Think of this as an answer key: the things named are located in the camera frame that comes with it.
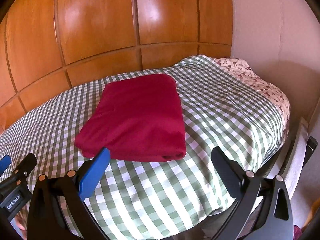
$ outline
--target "pink wall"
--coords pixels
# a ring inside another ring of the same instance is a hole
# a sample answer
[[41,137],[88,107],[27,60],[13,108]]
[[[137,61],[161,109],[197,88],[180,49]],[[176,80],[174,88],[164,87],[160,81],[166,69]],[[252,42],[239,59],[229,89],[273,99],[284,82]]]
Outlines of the pink wall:
[[320,24],[305,0],[233,0],[232,57],[289,98],[291,122],[309,121],[320,97]]

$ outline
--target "checkered bedsheet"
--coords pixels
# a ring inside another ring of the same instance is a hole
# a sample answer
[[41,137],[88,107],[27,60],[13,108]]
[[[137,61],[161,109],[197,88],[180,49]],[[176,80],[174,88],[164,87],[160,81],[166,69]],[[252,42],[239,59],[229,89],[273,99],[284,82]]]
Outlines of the checkered bedsheet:
[[[233,199],[217,175],[210,153],[219,146],[245,170],[257,171],[281,146],[283,124],[276,107],[203,55],[172,67],[119,74],[82,84],[30,111],[0,137],[0,158],[13,168],[28,153],[37,166],[28,177],[32,191],[40,174],[49,178],[77,170],[86,160],[74,139],[95,110],[105,84],[154,73],[177,82],[186,128],[182,160],[141,163],[111,160],[94,195],[85,200],[111,240],[161,239],[185,231]],[[75,227],[65,200],[61,206]],[[27,205],[22,214],[28,215]]]

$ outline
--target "wooden panel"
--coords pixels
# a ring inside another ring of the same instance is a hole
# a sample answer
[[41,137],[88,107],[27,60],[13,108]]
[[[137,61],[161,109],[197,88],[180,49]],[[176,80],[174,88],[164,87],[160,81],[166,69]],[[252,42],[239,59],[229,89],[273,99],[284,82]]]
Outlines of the wooden panel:
[[18,97],[15,97],[0,108],[0,126],[6,130],[25,114]]
[[197,54],[197,44],[159,45],[141,49],[143,69],[169,67]]
[[197,0],[138,0],[140,43],[197,41]]
[[18,91],[61,67],[53,1],[16,0],[9,10],[7,49]]
[[69,89],[64,71],[50,74],[33,83],[20,93],[20,98],[27,111]]
[[58,0],[66,64],[135,45],[131,0]]
[[0,23],[0,106],[2,106],[6,101],[8,101],[11,97],[15,95],[15,91],[11,82],[7,66],[7,58],[5,55],[4,29],[5,19]]
[[214,57],[214,58],[230,57],[230,53],[231,53],[231,45],[200,44],[199,54],[203,54],[208,57]]
[[141,70],[135,49],[103,55],[68,69],[73,86],[129,71]]
[[199,0],[200,42],[231,45],[232,0]]

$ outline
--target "screw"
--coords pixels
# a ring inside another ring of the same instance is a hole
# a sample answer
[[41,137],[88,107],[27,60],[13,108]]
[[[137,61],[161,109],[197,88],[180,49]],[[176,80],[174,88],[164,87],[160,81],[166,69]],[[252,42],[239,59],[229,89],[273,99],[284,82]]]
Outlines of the screw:
[[45,179],[45,175],[43,175],[43,174],[40,175],[38,179],[39,179],[39,181],[43,181]]
[[68,171],[67,173],[68,177],[73,177],[75,174],[76,174],[76,171],[74,170]]
[[253,171],[246,171],[245,174],[246,174],[247,177],[249,177],[249,178],[253,178],[253,177],[254,177],[254,172],[253,172]]
[[276,175],[276,180],[278,180],[278,181],[283,181],[283,178],[282,178],[282,176],[280,176],[280,175]]

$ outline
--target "folded red blanket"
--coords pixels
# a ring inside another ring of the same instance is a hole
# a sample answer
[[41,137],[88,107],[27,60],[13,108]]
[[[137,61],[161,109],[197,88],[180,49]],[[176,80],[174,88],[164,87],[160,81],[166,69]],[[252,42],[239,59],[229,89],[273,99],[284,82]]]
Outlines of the folded red blanket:
[[107,84],[75,145],[84,157],[94,157],[106,147],[111,158],[118,160],[166,162],[183,158],[185,128],[175,80],[153,74]]

